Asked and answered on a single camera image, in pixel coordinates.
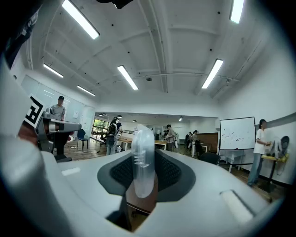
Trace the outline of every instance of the white ceiling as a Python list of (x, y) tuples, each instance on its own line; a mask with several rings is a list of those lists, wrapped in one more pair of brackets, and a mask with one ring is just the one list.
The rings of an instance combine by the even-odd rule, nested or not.
[[(92, 40), (61, 7), (62, 0), (48, 0), (31, 40), (34, 69), (46, 63), (64, 75), (57, 79), (63, 85), (109, 94), (132, 90), (117, 70), (123, 64), (139, 91), (217, 98), (240, 83), (268, 37), (266, 22), (250, 2), (245, 1), (236, 24), (229, 20), (231, 0), (134, 0), (123, 9), (96, 0), (73, 0), (100, 32)], [(217, 58), (224, 61), (218, 72), (222, 77), (201, 90), (206, 75), (193, 73), (208, 74)], [(152, 76), (152, 81), (143, 77), (164, 73), (191, 74)]]

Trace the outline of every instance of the blue chair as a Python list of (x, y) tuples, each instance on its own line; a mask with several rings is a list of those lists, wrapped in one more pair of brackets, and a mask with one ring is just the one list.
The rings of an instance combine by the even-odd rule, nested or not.
[(88, 138), (84, 138), (84, 135), (85, 135), (85, 131), (83, 129), (78, 130), (78, 133), (77, 133), (77, 149), (78, 149), (79, 140), (81, 141), (82, 150), (83, 150), (83, 146), (84, 146), (84, 141), (87, 141), (87, 149), (88, 149)]

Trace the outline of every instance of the window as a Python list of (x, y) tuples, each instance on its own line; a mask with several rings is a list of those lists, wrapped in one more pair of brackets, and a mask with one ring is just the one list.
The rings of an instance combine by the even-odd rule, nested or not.
[(95, 119), (92, 125), (92, 135), (96, 138), (105, 137), (103, 133), (107, 133), (109, 122)]

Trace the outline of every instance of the man in white t-shirt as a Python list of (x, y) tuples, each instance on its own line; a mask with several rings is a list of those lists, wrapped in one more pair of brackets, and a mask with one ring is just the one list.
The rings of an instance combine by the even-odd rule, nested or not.
[(267, 122), (261, 119), (259, 122), (259, 129), (256, 134), (256, 142), (254, 148), (254, 162), (248, 177), (248, 185), (252, 186), (258, 182), (259, 173), (262, 167), (263, 158), (261, 156), (265, 153), (265, 146), (270, 146), (271, 142), (265, 141), (264, 129), (267, 127)]

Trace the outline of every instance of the transparent plastic gripper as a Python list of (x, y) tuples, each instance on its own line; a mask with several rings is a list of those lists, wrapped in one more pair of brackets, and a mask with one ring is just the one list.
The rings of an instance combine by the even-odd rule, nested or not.
[(149, 196), (154, 187), (154, 134), (139, 124), (131, 144), (133, 175), (136, 195)]

